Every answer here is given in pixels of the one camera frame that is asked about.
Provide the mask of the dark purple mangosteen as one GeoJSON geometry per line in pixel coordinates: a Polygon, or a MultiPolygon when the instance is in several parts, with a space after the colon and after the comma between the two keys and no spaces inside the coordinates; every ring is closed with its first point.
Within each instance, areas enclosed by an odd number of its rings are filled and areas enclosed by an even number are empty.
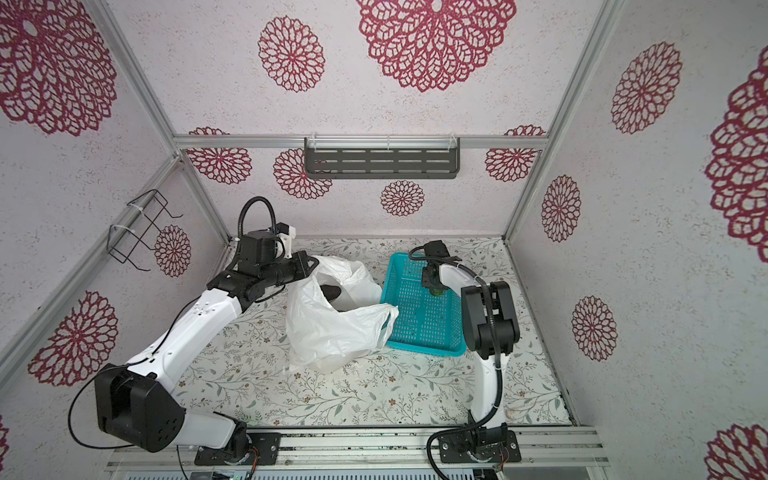
{"type": "Polygon", "coordinates": [[[335,285],[321,285],[320,288],[324,298],[328,302],[335,301],[342,293],[341,288],[335,285]]]}

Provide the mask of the white plastic bag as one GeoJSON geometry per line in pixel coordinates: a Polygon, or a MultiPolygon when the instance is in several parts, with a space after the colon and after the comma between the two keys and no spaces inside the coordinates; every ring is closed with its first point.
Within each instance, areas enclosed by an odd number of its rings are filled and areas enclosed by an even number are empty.
{"type": "Polygon", "coordinates": [[[318,259],[320,264],[306,280],[288,287],[286,335],[292,371],[327,374],[382,349],[399,311],[381,301],[382,287],[362,262],[318,259]],[[321,285],[339,286],[342,293],[328,302],[321,285]]]}

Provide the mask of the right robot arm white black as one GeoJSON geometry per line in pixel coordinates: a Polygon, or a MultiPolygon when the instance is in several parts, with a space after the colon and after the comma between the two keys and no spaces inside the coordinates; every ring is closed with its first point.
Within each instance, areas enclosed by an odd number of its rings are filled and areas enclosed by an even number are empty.
{"type": "Polygon", "coordinates": [[[504,376],[521,329],[511,288],[505,281],[489,282],[448,252],[441,240],[408,253],[425,264],[421,285],[432,293],[454,292],[461,303],[466,347],[474,354],[475,386],[469,423],[453,430],[479,437],[506,424],[503,414],[504,376]]]}

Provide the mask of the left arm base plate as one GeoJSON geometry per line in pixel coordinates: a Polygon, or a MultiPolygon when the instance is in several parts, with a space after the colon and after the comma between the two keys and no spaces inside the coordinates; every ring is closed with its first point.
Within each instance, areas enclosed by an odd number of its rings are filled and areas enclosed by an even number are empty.
{"type": "Polygon", "coordinates": [[[277,462],[281,434],[277,432],[236,433],[222,449],[200,447],[195,466],[272,466],[277,462]]]}

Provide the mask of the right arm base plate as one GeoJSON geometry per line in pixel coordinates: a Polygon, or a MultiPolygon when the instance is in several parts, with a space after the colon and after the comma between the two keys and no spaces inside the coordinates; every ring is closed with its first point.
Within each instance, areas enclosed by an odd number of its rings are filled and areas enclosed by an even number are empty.
{"type": "Polygon", "coordinates": [[[444,435],[438,442],[442,463],[506,464],[522,459],[517,437],[506,424],[444,435]]]}

